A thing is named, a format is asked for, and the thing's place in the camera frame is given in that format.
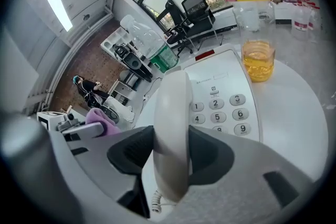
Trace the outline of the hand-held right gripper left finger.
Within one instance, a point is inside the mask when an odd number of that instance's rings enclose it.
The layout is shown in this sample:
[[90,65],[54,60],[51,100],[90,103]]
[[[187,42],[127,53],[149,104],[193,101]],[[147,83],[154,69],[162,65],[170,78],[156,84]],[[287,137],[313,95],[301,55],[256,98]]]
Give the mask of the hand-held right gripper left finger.
[[49,133],[59,171],[83,220],[148,220],[142,169],[153,150],[152,126],[66,141]]

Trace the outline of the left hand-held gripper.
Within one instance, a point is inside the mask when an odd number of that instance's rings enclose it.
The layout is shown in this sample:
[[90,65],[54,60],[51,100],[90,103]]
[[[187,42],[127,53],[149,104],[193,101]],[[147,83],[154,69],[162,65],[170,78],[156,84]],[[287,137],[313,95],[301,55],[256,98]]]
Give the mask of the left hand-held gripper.
[[92,139],[104,132],[104,128],[99,122],[76,126],[79,121],[72,113],[38,112],[38,121],[48,131],[61,132],[66,141]]

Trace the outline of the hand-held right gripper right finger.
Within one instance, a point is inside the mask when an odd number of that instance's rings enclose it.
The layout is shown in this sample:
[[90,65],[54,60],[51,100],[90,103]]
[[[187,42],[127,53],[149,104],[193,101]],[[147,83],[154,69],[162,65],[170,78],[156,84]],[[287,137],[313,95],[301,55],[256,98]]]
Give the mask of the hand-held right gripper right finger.
[[270,147],[202,127],[188,130],[193,173],[165,223],[280,223],[312,180]]

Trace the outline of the purple cloth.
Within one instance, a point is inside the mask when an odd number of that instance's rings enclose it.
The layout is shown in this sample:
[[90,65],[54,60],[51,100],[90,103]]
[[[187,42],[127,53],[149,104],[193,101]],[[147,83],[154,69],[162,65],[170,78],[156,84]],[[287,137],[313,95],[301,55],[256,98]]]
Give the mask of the purple cloth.
[[115,122],[99,108],[92,108],[86,115],[85,124],[100,123],[103,127],[103,132],[98,136],[115,135],[121,133]]

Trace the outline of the white telephone handset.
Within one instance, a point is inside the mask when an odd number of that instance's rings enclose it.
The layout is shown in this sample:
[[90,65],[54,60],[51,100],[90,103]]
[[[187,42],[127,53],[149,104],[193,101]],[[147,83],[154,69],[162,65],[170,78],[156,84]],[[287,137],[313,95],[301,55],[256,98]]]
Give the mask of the white telephone handset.
[[188,190],[188,144],[192,85],[183,70],[168,73],[157,93],[154,110],[153,163],[163,197],[179,202]]

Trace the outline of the white desk with drawers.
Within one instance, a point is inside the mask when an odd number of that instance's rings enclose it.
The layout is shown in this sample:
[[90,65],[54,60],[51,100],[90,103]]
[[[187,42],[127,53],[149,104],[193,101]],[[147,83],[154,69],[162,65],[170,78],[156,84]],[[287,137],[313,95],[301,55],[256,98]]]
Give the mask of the white desk with drawers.
[[116,80],[108,94],[121,104],[127,105],[127,103],[135,97],[136,91],[122,81]]

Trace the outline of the white hutch desk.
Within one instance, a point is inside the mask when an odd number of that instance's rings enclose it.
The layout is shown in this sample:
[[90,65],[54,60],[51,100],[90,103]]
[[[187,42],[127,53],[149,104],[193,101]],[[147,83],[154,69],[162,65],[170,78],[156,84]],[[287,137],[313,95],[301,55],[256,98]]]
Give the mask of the white hutch desk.
[[108,53],[113,59],[119,61],[119,58],[114,55],[114,50],[112,48],[114,44],[127,47],[133,53],[135,53],[141,60],[145,59],[145,57],[134,46],[131,35],[122,27],[119,27],[117,30],[115,30],[100,44],[102,50]]

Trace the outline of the white desk telephone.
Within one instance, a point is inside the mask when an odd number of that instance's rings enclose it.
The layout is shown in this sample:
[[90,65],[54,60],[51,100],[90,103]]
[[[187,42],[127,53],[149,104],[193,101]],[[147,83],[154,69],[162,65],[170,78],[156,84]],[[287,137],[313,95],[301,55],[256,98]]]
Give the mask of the white desk telephone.
[[191,83],[189,123],[262,142],[251,81],[231,45],[222,45],[167,71],[186,72]]

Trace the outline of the clear water bottle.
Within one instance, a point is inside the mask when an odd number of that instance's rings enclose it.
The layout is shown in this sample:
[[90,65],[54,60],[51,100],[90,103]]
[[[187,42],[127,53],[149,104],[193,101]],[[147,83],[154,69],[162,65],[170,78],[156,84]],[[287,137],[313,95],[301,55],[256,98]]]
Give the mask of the clear water bottle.
[[120,25],[131,35],[138,51],[162,73],[178,64],[176,54],[152,28],[138,23],[131,15],[126,15],[120,21]]

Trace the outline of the yellow drink bottle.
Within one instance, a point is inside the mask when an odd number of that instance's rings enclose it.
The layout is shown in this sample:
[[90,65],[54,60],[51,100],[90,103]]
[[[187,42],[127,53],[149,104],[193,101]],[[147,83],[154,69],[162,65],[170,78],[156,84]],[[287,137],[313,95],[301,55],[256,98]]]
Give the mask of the yellow drink bottle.
[[240,32],[242,62],[253,82],[268,80],[274,70],[276,28],[272,0],[226,0]]

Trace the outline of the ceiling light bar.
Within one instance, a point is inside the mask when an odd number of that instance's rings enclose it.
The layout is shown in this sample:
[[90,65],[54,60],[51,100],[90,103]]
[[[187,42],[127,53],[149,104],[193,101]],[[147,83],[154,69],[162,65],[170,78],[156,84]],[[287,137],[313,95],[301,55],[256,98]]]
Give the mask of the ceiling light bar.
[[62,3],[62,0],[47,0],[47,2],[65,31],[70,31],[73,25]]

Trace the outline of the black swivel office chair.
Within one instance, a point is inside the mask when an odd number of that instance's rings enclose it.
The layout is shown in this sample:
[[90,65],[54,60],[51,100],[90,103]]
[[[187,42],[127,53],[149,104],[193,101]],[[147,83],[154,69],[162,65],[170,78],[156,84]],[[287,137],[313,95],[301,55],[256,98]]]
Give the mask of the black swivel office chair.
[[174,26],[165,32],[165,34],[168,34],[166,42],[169,45],[173,45],[174,43],[178,44],[178,58],[184,48],[187,48],[190,54],[193,54],[193,47],[187,44],[187,42],[189,42],[193,46],[193,43],[187,37],[190,27],[186,24],[186,18],[183,18],[179,8],[171,0],[167,0],[165,8],[171,15],[174,23]]

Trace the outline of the black mesh visitor chair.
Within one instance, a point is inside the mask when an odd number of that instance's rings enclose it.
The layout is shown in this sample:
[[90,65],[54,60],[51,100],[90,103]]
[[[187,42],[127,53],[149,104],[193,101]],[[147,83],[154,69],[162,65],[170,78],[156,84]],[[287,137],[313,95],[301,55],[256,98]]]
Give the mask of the black mesh visitor chair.
[[186,19],[193,26],[186,32],[186,37],[193,44],[191,37],[212,30],[219,42],[216,30],[214,28],[215,17],[207,4],[206,0],[184,0],[182,6],[185,10]]

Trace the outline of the red label floor jug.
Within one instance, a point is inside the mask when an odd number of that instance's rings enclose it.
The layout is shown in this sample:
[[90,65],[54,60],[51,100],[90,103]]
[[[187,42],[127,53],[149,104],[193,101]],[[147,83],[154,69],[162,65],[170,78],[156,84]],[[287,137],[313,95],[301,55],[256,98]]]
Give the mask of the red label floor jug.
[[321,35],[321,14],[320,7],[314,2],[308,2],[311,14],[308,23],[308,35],[312,42],[317,42]]
[[306,4],[302,1],[294,3],[291,19],[291,33],[297,40],[307,40],[310,15],[311,8]]

